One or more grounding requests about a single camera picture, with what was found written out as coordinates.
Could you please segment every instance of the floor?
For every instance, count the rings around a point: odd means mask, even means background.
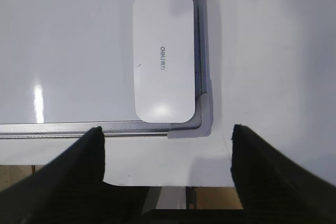
[[[37,165],[0,166],[0,191],[41,168]],[[198,187],[196,191],[198,209],[242,209],[234,187]]]

